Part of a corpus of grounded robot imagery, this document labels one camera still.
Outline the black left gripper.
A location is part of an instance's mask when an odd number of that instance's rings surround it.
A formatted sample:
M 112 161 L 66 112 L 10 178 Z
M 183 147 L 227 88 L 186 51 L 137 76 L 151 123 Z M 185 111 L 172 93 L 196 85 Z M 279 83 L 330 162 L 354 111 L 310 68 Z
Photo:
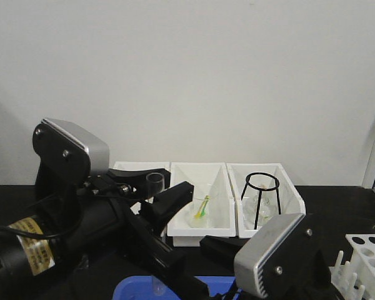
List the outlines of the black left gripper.
M 194 186 L 187 181 L 159 194 L 149 194 L 146 176 L 159 172 L 165 177 L 165 189 L 171 173 L 166 169 L 122 171 L 109 169 L 107 174 L 91 177 L 87 197 L 105 206 L 97 219 L 89 221 L 92 236 L 108 237 L 117 231 L 128 259 L 177 291 L 178 276 L 184 272 L 186 257 L 161 240 L 160 235 L 170 220 L 193 200 Z

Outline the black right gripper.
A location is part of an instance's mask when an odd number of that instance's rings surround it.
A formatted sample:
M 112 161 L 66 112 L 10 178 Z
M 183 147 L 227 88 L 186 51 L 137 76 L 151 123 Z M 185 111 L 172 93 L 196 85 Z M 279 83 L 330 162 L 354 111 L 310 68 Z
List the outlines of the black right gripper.
M 320 250 L 282 249 L 259 256 L 253 250 L 240 250 L 248 241 L 205 236 L 199 242 L 204 257 L 233 266 L 235 280 L 221 299 L 341 298 Z

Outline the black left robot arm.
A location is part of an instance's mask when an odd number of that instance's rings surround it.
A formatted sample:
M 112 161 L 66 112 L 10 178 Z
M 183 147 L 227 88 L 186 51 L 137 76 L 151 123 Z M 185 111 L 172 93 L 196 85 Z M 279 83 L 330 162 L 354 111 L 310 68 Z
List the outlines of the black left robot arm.
M 181 299 L 208 299 L 205 283 L 184 271 L 185 254 L 161 233 L 193 199 L 193 186 L 170 186 L 163 168 L 110 169 L 65 194 L 52 189 L 33 215 L 0 226 L 0 299 L 32 299 L 88 262 L 120 252 Z

